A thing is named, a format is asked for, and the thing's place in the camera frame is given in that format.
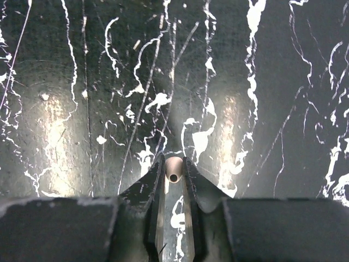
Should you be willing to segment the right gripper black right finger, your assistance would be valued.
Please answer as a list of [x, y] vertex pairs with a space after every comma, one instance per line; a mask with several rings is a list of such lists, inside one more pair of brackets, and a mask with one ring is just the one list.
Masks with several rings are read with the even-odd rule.
[[183, 158], [190, 261], [348, 261], [348, 208], [329, 199], [228, 196]]

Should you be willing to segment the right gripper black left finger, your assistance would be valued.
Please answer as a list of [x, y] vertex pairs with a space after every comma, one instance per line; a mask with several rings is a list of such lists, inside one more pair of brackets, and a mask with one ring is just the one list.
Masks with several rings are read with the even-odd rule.
[[165, 157], [118, 196], [1, 199], [1, 261], [161, 261]]

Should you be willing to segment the beige earbud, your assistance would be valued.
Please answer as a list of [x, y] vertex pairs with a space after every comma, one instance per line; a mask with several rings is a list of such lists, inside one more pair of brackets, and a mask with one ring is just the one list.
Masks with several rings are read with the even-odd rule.
[[166, 177], [171, 183], [177, 183], [181, 179], [182, 164], [180, 157], [170, 157], [165, 161]]

